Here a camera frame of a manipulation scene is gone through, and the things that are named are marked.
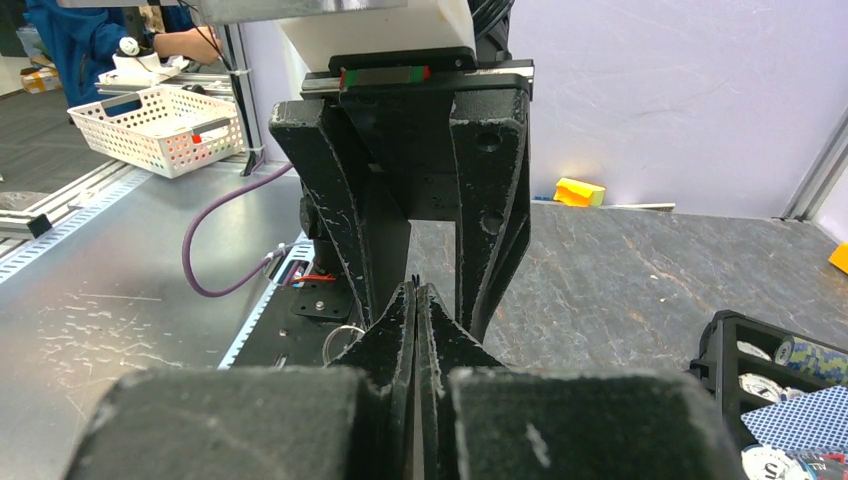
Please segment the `red keyring with key bunch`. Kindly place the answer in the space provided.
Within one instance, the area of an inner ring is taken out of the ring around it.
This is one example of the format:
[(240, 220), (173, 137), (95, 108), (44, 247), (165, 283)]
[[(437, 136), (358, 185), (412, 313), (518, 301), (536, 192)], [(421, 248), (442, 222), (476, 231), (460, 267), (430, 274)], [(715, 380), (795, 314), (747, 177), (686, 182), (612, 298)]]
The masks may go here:
[(340, 325), (333, 328), (325, 337), (321, 355), (325, 365), (345, 353), (354, 343), (359, 341), (366, 331), (355, 325)]

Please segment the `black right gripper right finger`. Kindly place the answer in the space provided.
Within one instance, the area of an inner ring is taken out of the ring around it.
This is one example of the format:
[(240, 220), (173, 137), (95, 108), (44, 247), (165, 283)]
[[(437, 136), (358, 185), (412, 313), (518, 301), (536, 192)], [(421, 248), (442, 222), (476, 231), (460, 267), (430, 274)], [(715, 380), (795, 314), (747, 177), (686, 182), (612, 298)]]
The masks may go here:
[(417, 292), (430, 479), (741, 479), (713, 399), (651, 369), (513, 369)]

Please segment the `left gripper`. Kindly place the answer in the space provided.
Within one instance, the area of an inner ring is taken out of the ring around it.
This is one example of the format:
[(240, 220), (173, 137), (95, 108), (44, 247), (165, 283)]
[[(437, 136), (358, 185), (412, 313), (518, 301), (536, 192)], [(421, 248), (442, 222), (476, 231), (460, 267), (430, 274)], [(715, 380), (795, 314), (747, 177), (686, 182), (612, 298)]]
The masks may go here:
[(511, 219), (533, 80), (531, 59), (481, 61), (465, 47), (335, 56), (303, 81), (313, 100), (273, 107), (269, 131), (317, 208), (365, 325), (405, 278), (405, 216), (456, 221), (457, 321), (484, 338), (527, 217)]

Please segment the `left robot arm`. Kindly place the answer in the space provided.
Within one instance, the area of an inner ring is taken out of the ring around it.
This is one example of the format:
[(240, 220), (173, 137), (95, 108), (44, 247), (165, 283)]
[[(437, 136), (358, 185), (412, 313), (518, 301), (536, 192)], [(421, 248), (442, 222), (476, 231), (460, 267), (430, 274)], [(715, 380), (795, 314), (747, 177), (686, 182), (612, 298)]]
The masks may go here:
[(404, 280), (411, 224), (456, 229), (457, 322), (482, 339), (530, 240), (529, 60), (509, 47), (509, 1), (283, 21), (312, 80), (269, 131), (297, 171), (321, 271), (373, 325)]

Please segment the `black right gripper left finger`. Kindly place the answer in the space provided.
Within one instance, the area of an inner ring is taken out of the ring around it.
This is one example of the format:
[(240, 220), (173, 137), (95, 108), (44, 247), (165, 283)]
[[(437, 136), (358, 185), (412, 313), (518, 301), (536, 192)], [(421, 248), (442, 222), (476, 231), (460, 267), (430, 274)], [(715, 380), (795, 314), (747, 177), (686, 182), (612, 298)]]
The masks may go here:
[(146, 370), (99, 402), (68, 479), (397, 479), (414, 290), (324, 367)]

